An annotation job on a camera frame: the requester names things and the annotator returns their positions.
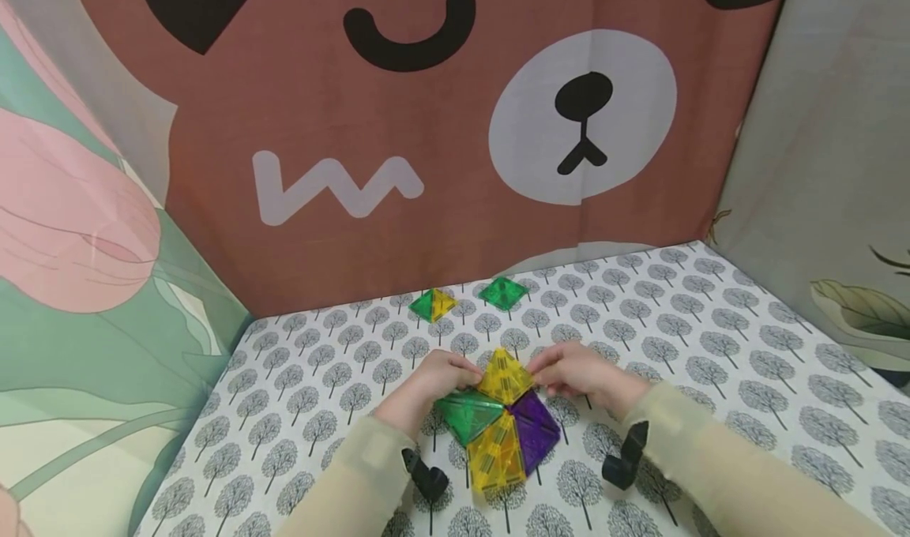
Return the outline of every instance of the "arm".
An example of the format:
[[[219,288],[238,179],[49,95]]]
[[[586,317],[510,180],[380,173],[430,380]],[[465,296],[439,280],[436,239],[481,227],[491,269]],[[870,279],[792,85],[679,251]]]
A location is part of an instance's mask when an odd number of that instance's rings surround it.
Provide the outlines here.
[[[402,449],[416,446],[420,423],[437,399],[476,385],[481,375],[476,365],[455,353],[432,351],[376,407],[374,416],[354,425],[276,537],[382,535],[411,482]]]
[[[646,457],[693,497],[720,535],[888,535],[821,484],[715,422],[669,383],[651,386],[577,341],[547,347],[528,371],[550,394],[587,394],[626,428],[648,421]]]
[[[623,425],[648,421],[645,455],[699,504],[720,535],[888,535],[772,454],[732,433],[669,383],[652,387]]]
[[[276,537],[382,535],[411,482],[401,450],[413,447],[401,430],[361,418]]]

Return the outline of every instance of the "tree print tablecloth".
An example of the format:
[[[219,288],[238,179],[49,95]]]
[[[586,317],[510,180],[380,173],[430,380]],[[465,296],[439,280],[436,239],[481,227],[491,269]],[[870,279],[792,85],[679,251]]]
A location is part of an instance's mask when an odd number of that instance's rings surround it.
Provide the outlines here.
[[[910,535],[910,406],[782,302],[695,242],[514,276],[528,294],[485,305],[489,281],[444,287],[434,324],[418,293],[269,317],[247,330],[137,533],[269,537],[351,424],[429,350],[478,362],[498,345],[526,364],[577,339],[623,369],[675,384],[755,444],[898,535]],[[477,499],[463,449],[432,413],[421,453],[450,478],[431,508],[409,491],[385,535],[715,535],[651,464],[626,493],[599,475],[618,425],[585,398],[546,401],[562,441],[508,493]]]

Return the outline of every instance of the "pink tulip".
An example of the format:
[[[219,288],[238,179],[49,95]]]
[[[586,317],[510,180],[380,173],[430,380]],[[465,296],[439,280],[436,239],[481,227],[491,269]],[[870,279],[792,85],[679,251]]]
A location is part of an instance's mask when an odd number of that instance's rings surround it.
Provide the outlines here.
[[[145,284],[161,228],[118,168],[59,130],[0,110],[0,276],[71,312],[108,310]]]

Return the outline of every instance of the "bear nose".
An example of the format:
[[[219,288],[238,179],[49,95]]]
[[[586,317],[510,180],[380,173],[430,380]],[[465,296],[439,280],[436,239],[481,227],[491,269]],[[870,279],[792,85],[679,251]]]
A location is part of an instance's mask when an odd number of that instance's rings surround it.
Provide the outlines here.
[[[613,95],[613,84],[603,73],[592,71],[575,77],[556,93],[556,112],[574,122],[585,122],[604,108]]]

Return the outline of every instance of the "white zigzag mark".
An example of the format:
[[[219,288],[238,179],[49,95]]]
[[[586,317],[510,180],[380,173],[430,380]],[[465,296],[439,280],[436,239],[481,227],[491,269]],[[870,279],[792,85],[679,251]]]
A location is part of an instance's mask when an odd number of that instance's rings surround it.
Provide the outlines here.
[[[319,160],[293,186],[284,190],[279,156],[259,150],[253,154],[253,176],[256,178],[259,216],[265,225],[272,227],[289,220],[325,188],[331,190],[341,207],[355,218],[370,215],[393,188],[408,200],[423,193],[423,182],[401,156],[391,156],[383,162],[363,190],[334,158]]]

